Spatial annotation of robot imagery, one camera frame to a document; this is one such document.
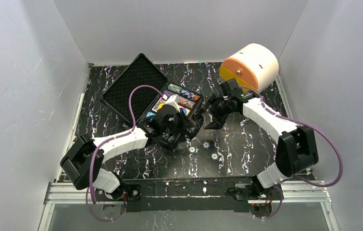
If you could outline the poker chips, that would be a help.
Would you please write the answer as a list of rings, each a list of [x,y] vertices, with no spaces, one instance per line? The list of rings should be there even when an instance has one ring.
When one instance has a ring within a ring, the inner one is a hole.
[[[202,147],[203,147],[204,149],[209,149],[209,148],[210,148],[210,146],[211,146],[211,144],[210,144],[209,142],[207,142],[207,141],[205,141],[205,142],[203,142],[203,143],[202,143]]]
[[[220,158],[220,156],[219,156],[219,154],[218,154],[218,153],[212,153],[212,154],[210,155],[210,158],[211,158],[212,160],[214,160],[214,161],[217,161],[217,160]]]

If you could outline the blue playing card deck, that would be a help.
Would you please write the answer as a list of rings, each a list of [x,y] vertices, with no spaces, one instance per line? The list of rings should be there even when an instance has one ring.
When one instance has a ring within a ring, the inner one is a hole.
[[[159,99],[158,102],[153,106],[152,110],[157,112],[164,104],[166,100]]]

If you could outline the purple poker chip stack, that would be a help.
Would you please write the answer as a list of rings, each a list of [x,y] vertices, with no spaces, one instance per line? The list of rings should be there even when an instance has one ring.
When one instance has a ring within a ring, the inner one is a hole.
[[[170,97],[172,97],[172,96],[176,96],[177,94],[176,93],[174,93],[174,92],[171,92],[171,91],[168,91],[168,90],[165,90],[164,92],[163,92],[163,94],[169,99]]]

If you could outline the black poker set case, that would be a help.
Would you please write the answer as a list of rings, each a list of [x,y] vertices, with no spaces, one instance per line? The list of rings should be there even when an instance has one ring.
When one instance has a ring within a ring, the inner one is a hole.
[[[157,113],[152,108],[159,99],[167,100],[163,92],[168,90],[169,84],[175,83],[169,81],[146,55],[141,53],[103,93],[101,101],[113,109],[123,120],[137,126],[141,120],[146,118],[148,112]],[[201,128],[204,122],[204,115],[200,113],[203,96],[199,95],[201,98],[194,102],[194,107],[190,109],[187,118],[200,121]],[[177,144],[187,139],[189,138],[178,136]]]

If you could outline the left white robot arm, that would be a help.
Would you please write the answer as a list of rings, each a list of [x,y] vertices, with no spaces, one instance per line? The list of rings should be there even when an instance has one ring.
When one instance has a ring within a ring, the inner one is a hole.
[[[96,189],[114,193],[124,187],[115,173],[102,168],[104,162],[161,141],[174,144],[178,136],[191,139],[199,128],[200,121],[187,118],[181,108],[164,104],[157,113],[124,132],[99,138],[79,137],[62,157],[60,166],[74,187],[87,189],[92,203],[96,203]]]

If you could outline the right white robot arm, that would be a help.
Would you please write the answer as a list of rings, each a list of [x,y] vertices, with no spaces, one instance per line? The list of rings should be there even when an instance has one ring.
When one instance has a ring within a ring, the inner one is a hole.
[[[269,107],[263,96],[249,87],[240,86],[235,79],[221,85],[222,94],[212,95],[205,103],[205,110],[211,115],[211,123],[205,129],[221,129],[230,114],[240,113],[254,121],[277,144],[275,161],[265,170],[253,176],[249,185],[227,189],[236,200],[259,197],[272,188],[319,161],[314,130],[280,117]]]

